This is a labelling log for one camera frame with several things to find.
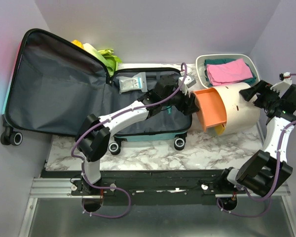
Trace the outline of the teal spray bottle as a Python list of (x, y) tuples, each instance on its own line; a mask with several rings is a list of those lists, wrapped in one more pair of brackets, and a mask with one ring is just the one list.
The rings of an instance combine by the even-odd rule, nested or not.
[(167, 113), (168, 113), (168, 115), (172, 114), (172, 107), (171, 106), (167, 107)]

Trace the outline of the white cylinder appliance orange lid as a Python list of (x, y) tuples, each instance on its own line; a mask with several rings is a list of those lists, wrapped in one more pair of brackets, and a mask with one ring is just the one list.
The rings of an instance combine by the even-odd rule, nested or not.
[(260, 108), (248, 102), (240, 95), (240, 90), (250, 86), (244, 82), (225, 86), (214, 86), (195, 90), (195, 104), (199, 108), (196, 113), (205, 133), (227, 135), (252, 128), (258, 122)]

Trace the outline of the white packet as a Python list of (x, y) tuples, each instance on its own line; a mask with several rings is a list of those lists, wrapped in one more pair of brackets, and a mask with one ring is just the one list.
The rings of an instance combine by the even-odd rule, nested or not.
[(119, 93), (140, 90), (146, 93), (148, 91), (147, 79), (145, 73), (138, 73), (132, 77), (119, 76)]

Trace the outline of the pink and teal kids suitcase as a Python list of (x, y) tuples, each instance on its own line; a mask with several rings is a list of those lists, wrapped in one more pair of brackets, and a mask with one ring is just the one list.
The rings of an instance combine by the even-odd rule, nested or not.
[(19, 47), (2, 111), (3, 145), (22, 143), (22, 130), (74, 137), (85, 119), (116, 112), (143, 96), (119, 93), (119, 78), (146, 76), (148, 89), (160, 79), (178, 79), (175, 68), (121, 69), (105, 65), (71, 42), (42, 29), (28, 30)]

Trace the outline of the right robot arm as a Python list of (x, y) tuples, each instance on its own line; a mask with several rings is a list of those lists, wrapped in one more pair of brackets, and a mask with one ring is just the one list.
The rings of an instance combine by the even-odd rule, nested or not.
[(263, 201), (291, 176), (292, 167), (287, 164), (286, 149), (296, 124), (296, 84), (291, 77), (283, 78), (275, 85), (265, 81), (240, 90), (242, 98), (266, 112), (267, 135), (262, 149), (258, 150), (240, 169), (229, 168), (227, 176), (217, 181), (220, 192), (227, 194), (242, 187), (247, 194), (254, 193)]

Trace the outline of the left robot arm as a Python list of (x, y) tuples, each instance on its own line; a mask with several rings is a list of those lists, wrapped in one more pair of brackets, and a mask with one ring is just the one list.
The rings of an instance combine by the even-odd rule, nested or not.
[(141, 121), (145, 121), (164, 107), (175, 107), (185, 116), (198, 111), (192, 87), (196, 80), (190, 76), (162, 76), (155, 87), (129, 106), (114, 113), (97, 117), (90, 114), (75, 137), (73, 149), (78, 149), (82, 160), (83, 190), (94, 195), (99, 191), (100, 159), (105, 155), (110, 138), (121, 130)]

